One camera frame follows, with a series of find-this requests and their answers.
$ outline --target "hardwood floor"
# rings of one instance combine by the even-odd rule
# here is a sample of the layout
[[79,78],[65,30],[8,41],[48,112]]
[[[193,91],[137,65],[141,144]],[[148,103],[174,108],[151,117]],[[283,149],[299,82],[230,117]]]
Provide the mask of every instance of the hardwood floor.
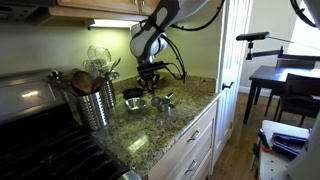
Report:
[[[262,121],[272,120],[276,109],[277,99],[273,99],[267,116],[264,112],[267,97],[260,97],[257,105],[253,105],[247,124],[243,124],[247,94],[239,93],[234,117],[234,129],[231,138],[224,147],[211,180],[251,180],[254,179],[256,167],[250,170],[252,161],[252,146],[257,141],[257,130]],[[283,113],[281,123],[298,126],[301,116]],[[312,128],[315,119],[306,118],[302,127]]]

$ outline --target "metal bowl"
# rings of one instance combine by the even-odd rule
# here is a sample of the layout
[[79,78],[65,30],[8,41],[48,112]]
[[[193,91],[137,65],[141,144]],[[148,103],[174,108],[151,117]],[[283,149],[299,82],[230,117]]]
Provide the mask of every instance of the metal bowl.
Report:
[[124,102],[123,107],[130,113],[140,113],[146,106],[146,101],[142,98],[131,98]]

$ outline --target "drawer handle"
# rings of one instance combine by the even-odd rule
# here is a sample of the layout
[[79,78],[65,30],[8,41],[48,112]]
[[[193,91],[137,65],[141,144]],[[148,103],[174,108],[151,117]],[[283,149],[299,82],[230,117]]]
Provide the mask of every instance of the drawer handle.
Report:
[[185,174],[189,171],[193,171],[193,169],[197,166],[197,161],[196,159],[192,160],[192,163],[190,164],[189,168],[186,170]]
[[199,135],[200,135],[200,131],[199,131],[199,129],[197,129],[196,132],[194,132],[194,134],[191,136],[191,138],[188,139],[187,142],[189,142],[191,140],[196,140]]

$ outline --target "kitchen counter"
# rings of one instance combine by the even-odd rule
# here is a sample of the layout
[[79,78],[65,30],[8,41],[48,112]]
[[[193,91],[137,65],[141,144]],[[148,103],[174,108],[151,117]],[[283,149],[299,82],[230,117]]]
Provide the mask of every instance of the kitchen counter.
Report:
[[155,93],[164,97],[169,92],[175,108],[160,112],[151,106],[151,95],[144,93],[147,104],[140,114],[128,113],[122,106],[122,91],[139,87],[134,78],[114,83],[117,104],[107,110],[108,125],[91,135],[143,177],[198,120],[218,98],[215,80],[187,77],[186,83],[164,77]]

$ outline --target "stove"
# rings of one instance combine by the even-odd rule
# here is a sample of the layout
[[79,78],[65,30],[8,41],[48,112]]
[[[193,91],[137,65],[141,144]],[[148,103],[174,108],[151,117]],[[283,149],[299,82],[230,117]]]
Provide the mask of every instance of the stove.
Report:
[[74,120],[48,74],[0,78],[0,179],[141,179]]

